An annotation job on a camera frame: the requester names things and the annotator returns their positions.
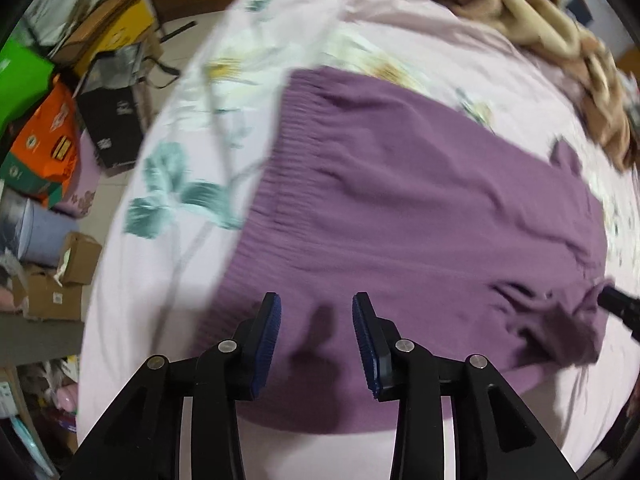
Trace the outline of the purple knit pants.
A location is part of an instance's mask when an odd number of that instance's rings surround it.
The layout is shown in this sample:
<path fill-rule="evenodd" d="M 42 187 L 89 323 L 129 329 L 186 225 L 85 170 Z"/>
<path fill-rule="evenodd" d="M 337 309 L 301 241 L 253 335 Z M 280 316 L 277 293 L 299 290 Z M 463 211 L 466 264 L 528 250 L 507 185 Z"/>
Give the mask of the purple knit pants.
<path fill-rule="evenodd" d="M 195 348 L 282 301 L 265 389 L 239 411 L 303 434 L 395 427 L 366 386 L 352 297 L 436 356 L 487 356 L 514 390 L 596 362 L 603 210 L 564 141 L 540 159 L 439 102 L 334 68 L 298 70 Z"/>

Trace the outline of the black bag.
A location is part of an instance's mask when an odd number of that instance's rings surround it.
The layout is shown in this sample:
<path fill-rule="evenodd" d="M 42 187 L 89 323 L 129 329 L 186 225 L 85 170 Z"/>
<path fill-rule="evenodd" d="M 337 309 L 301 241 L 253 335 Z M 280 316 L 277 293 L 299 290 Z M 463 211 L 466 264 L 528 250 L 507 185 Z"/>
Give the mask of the black bag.
<path fill-rule="evenodd" d="M 130 44 L 96 54 L 82 76 L 75 100 L 102 168 L 119 172 L 132 166 L 152 122 L 149 71 L 158 68 L 177 80 L 181 72 Z"/>

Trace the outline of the brown fleece blanket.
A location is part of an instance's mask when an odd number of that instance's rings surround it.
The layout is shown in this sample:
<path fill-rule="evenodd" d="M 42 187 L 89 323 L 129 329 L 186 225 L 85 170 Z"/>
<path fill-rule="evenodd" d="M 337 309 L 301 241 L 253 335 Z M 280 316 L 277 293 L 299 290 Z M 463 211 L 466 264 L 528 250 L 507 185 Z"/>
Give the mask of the brown fleece blanket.
<path fill-rule="evenodd" d="M 485 24 L 512 44 L 559 66 L 585 89 L 580 110 L 590 139 L 617 170 L 639 163 L 628 92 L 608 47 L 551 0 L 437 0 L 459 18 Z"/>

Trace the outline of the orange cardboard box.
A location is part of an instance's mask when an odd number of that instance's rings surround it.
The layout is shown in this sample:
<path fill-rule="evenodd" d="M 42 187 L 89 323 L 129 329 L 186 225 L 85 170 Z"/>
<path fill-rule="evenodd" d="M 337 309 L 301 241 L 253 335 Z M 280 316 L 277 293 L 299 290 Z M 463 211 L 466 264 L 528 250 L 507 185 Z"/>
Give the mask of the orange cardboard box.
<path fill-rule="evenodd" d="M 79 159 L 76 103 L 60 77 L 50 92 L 10 122 L 1 138 L 1 179 L 51 208 L 62 202 Z"/>

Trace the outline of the pink floral duvet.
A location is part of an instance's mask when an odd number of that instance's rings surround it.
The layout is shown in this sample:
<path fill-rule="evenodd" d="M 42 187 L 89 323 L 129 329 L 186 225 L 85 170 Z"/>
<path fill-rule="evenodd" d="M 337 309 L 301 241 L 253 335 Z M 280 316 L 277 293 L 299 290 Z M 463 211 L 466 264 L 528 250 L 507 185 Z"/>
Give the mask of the pink floral duvet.
<path fill-rule="evenodd" d="M 586 136 L 582 87 L 433 0 L 235 0 L 145 136 L 93 280 L 81 349 L 86 436 L 151 354 L 184 358 L 227 269 L 297 67 L 380 66 L 537 156 L 562 138 L 604 206 L 606 270 L 639 290 L 637 178 Z"/>

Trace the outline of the brown cardboard box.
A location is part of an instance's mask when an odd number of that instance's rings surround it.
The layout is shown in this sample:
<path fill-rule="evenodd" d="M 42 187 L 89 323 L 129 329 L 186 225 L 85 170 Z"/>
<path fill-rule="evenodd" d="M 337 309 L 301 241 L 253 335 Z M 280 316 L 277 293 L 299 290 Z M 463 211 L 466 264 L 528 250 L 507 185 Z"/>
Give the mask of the brown cardboard box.
<path fill-rule="evenodd" d="M 76 322 L 82 318 L 82 294 L 93 280 L 102 245 L 92 236 L 69 232 L 54 269 L 29 266 L 26 271 L 26 318 Z"/>

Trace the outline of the green shopping bag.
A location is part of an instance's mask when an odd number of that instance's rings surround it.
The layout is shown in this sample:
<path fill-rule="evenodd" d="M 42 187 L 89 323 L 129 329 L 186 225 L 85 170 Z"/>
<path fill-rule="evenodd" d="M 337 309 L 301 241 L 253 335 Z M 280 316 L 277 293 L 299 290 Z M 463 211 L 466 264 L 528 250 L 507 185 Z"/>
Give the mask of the green shopping bag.
<path fill-rule="evenodd" d="M 8 39 L 1 50 L 1 132 L 49 91 L 54 65 L 19 42 Z"/>

